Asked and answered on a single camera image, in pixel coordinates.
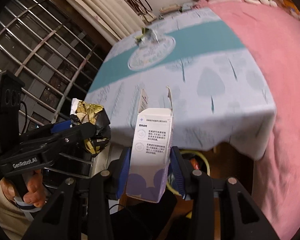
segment curtain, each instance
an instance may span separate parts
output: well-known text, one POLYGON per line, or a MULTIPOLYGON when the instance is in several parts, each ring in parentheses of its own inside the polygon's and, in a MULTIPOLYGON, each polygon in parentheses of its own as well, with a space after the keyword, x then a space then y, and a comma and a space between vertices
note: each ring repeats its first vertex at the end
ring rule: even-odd
POLYGON ((114 45, 145 26, 125 0, 67 0, 114 45))

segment human hand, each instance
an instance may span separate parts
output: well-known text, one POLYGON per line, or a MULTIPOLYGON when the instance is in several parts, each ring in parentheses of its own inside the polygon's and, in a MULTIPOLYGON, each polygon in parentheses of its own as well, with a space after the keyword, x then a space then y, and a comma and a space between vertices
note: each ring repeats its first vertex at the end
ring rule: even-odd
MULTIPOLYGON (((5 178, 0 180, 0 186, 6 198, 13 201, 17 193, 15 187, 5 178)), ((46 195, 42 184, 41 170, 34 171, 27 183, 27 189, 29 192, 23 196, 23 201, 27 204, 33 204, 35 207, 42 207, 45 204, 46 195)))

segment beige sleeve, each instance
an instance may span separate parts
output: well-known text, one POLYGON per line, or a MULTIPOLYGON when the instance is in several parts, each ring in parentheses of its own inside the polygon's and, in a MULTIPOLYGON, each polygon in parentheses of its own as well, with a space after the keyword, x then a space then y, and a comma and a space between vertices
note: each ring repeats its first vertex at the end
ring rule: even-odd
POLYGON ((29 227, 21 209, 11 203, 0 187, 0 226, 11 240, 20 240, 29 227))

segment pink bedspread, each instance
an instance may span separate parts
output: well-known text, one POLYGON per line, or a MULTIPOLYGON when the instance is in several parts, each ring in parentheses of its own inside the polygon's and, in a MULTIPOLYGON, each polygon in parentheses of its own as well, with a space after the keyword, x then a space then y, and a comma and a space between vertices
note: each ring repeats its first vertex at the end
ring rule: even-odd
POLYGON ((252 195, 280 239, 290 240, 300 227, 300 21, 265 5, 206 6, 249 49, 276 102, 267 150, 255 162, 252 195))

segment metal bolt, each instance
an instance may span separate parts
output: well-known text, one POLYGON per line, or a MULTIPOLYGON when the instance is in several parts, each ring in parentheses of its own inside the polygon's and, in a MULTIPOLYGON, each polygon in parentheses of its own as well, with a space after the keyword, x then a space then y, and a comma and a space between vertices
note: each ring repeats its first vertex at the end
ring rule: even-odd
POLYGON ((237 183, 237 179, 234 178, 234 177, 231 177, 231 178, 228 179, 228 182, 229 182, 230 184, 234 185, 234 184, 237 183))
POLYGON ((202 171, 200 171, 200 170, 193 170, 193 171, 192 171, 192 174, 193 174, 194 176, 201 176, 201 175, 202 175, 202 171))
POLYGON ((73 178, 68 178, 68 179, 66 179, 66 184, 67 185, 71 185, 71 184, 73 184, 74 183, 74 179, 73 178))
POLYGON ((108 177, 108 176, 110 175, 110 171, 108 171, 108 170, 103 170, 103 171, 100 172, 100 175, 101 175, 102 177, 108 177))

